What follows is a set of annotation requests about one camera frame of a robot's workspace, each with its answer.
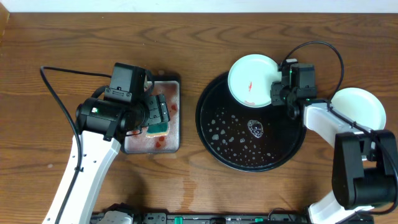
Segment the green yellow sponge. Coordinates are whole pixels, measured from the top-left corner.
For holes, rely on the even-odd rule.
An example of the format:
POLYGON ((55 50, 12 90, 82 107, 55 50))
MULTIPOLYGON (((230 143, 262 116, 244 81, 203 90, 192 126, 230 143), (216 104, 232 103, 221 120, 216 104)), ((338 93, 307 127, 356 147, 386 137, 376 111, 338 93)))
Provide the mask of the green yellow sponge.
POLYGON ((166 136, 169 133, 169 124, 167 122, 155 124, 147 128, 146 137, 155 138, 166 136))

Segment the light blue top plate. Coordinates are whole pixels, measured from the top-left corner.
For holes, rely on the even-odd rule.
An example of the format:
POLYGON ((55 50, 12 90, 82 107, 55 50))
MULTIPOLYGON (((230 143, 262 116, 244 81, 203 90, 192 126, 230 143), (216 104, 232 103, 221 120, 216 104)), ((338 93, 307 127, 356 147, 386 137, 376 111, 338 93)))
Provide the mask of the light blue top plate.
POLYGON ((262 108, 271 104, 271 86, 281 81, 278 64, 265 55, 250 54, 238 59, 228 73, 228 88, 243 106, 262 108))

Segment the light blue plate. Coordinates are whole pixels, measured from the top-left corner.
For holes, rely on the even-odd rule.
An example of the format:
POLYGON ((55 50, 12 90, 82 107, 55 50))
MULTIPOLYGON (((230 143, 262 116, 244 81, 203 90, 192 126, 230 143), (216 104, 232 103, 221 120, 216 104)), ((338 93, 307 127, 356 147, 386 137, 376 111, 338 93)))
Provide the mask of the light blue plate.
POLYGON ((271 104, 271 86, 281 81, 278 64, 265 55, 250 54, 238 59, 228 73, 228 88, 243 106, 262 108, 271 104))
POLYGON ((339 112, 362 126, 373 130, 384 129, 386 112, 372 93, 361 88, 344 88, 339 90, 331 100, 339 112))

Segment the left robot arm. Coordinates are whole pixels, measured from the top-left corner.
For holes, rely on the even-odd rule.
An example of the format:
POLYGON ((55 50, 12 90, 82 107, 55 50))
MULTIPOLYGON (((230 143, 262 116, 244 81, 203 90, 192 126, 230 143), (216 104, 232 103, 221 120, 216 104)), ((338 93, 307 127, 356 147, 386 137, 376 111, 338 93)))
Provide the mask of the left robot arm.
POLYGON ((137 102, 89 98, 76 111, 72 151, 44 223, 88 223, 104 177, 130 131, 173 120, 164 95, 137 102))

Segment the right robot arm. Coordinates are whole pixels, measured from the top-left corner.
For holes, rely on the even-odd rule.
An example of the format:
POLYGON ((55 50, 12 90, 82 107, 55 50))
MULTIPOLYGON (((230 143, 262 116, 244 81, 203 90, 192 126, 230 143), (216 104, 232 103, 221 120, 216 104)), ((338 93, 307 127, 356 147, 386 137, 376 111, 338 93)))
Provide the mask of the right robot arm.
POLYGON ((334 148, 332 191, 307 208, 310 223, 346 223, 397 208, 397 144, 388 130, 372 130, 316 98, 314 86, 273 82, 271 103, 334 148))

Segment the black rectangular sponge tray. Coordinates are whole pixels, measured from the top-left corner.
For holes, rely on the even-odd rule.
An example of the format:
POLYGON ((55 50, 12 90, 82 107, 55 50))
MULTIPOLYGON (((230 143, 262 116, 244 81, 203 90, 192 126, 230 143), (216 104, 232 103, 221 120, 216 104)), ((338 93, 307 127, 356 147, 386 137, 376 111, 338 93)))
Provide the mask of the black rectangular sponge tray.
POLYGON ((126 154, 174 153, 180 147, 180 80, 177 77, 157 77, 153 94, 165 95, 169 110, 169 133, 166 136, 147 138, 148 127, 134 131, 125 139, 122 151, 126 154))

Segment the black round tray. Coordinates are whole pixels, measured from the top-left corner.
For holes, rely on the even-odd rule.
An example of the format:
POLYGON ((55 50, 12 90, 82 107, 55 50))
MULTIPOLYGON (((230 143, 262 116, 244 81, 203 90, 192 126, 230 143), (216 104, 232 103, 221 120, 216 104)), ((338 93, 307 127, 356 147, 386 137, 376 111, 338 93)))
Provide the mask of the black round tray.
POLYGON ((302 120, 290 119, 283 106, 243 106, 229 92, 227 77, 215 78, 198 100, 195 121, 203 145, 222 164, 240 171, 285 164, 305 139, 302 120))

